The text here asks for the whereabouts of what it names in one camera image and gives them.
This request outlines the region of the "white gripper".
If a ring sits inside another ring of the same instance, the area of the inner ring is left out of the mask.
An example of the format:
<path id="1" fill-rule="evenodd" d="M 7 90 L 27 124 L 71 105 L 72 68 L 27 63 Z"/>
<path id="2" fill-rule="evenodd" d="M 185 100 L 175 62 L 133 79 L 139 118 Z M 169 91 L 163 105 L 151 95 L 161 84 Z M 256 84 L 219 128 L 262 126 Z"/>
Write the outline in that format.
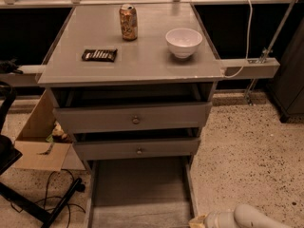
<path id="1" fill-rule="evenodd" d="M 188 222 L 190 228 L 237 228 L 232 212 L 214 211 L 205 216 L 192 218 Z"/>

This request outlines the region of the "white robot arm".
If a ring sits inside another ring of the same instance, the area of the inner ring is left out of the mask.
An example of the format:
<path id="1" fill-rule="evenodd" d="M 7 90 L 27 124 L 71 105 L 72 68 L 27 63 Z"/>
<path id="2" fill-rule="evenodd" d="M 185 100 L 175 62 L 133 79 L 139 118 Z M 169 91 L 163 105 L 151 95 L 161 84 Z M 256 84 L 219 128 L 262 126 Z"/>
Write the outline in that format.
<path id="1" fill-rule="evenodd" d="M 239 204 L 233 211 L 211 212 L 189 221 L 190 228 L 292 228 L 267 217 L 255 207 Z"/>

